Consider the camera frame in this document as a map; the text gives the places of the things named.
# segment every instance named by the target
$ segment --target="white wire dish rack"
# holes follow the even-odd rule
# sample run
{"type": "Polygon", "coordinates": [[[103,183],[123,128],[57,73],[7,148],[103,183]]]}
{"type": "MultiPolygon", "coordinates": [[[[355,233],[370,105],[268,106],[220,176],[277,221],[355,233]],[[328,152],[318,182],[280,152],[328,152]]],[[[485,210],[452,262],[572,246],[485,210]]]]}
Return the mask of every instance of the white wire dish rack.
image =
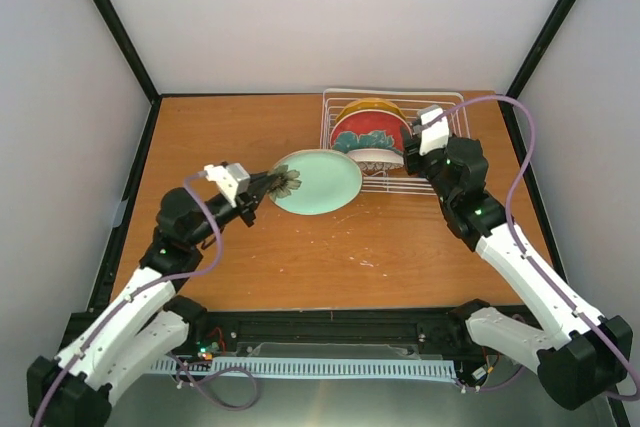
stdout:
{"type": "MultiPolygon", "coordinates": [[[[353,101],[380,98],[393,102],[409,123],[417,118],[419,110],[439,105],[447,110],[464,101],[460,92],[394,92],[388,90],[357,90],[330,88],[322,93],[322,126],[320,148],[331,148],[331,133],[336,117],[353,101]]],[[[464,108],[448,117],[449,128],[459,137],[470,137],[469,120],[464,108]]],[[[429,183],[420,177],[409,177],[402,169],[364,173],[362,192],[387,192],[394,194],[434,195],[429,183]]]]}

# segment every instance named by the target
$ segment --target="gray floor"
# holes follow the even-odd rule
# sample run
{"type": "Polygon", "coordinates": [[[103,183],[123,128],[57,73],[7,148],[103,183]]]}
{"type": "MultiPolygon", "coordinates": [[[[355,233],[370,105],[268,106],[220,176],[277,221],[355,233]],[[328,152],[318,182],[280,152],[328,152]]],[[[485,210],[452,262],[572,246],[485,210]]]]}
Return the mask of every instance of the gray floor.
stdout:
{"type": "MultiPolygon", "coordinates": [[[[510,372],[496,372],[494,380],[510,372]]],[[[419,381],[261,380],[262,398],[245,412],[216,408],[169,376],[142,377],[114,409],[110,427],[164,426],[614,426],[606,400],[574,412],[554,404],[526,373],[508,390],[461,395],[449,384],[419,381]]],[[[246,379],[222,378],[211,387],[224,400],[249,398],[246,379]]]]}

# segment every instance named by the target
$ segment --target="yellow plate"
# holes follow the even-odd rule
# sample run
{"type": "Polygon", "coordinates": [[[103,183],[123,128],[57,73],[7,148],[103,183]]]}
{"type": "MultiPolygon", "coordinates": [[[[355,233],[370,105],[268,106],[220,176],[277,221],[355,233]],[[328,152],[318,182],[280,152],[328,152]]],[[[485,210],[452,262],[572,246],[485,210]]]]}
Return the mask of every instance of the yellow plate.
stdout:
{"type": "Polygon", "coordinates": [[[336,117],[336,123],[340,122],[343,117],[346,117],[349,114],[353,114],[354,112],[357,112],[359,110],[384,110],[385,112],[389,112],[390,114],[397,115],[405,121],[407,120],[407,118],[400,110],[400,107],[398,107],[393,102],[389,102],[385,99],[369,97],[367,99],[354,100],[353,102],[347,104],[347,106],[342,109],[342,112],[338,114],[338,117],[336,117]]]}

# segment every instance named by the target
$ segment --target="teal flower pattern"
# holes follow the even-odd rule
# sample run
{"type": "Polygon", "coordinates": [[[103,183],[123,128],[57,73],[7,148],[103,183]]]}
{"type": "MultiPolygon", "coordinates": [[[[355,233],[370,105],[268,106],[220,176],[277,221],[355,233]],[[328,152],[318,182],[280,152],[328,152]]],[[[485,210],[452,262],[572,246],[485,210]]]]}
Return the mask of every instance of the teal flower pattern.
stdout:
{"type": "Polygon", "coordinates": [[[386,149],[402,155],[395,148],[395,140],[392,135],[387,135],[384,130],[374,130],[368,134],[356,135],[353,132],[341,132],[336,137],[332,149],[346,154],[357,149],[386,149]]]}

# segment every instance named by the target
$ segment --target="table surface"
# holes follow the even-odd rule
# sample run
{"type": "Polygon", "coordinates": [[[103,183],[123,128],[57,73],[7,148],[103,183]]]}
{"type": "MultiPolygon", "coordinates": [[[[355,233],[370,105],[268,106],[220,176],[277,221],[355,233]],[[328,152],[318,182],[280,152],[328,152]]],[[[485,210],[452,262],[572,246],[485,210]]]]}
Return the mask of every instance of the table surface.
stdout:
{"type": "MultiPolygon", "coordinates": [[[[465,98],[489,92],[463,92],[465,98]]],[[[221,161],[249,172],[268,170],[285,155],[320,144],[321,95],[174,97],[162,101],[113,295],[124,287],[149,246],[162,196],[189,174],[221,161]]],[[[499,107],[467,110],[472,137],[489,161],[487,187],[504,201],[518,170],[499,107]]],[[[196,184],[204,198],[214,184],[196,184]]],[[[547,258],[542,233],[522,183],[513,212],[547,258]]],[[[215,247],[205,251],[205,263],[215,247]]],[[[224,232],[224,257],[211,274],[181,294],[209,310],[374,309],[454,306],[474,298],[522,303],[488,264],[456,239],[435,197],[361,193],[344,208],[305,217],[265,199],[257,221],[224,232]]]]}

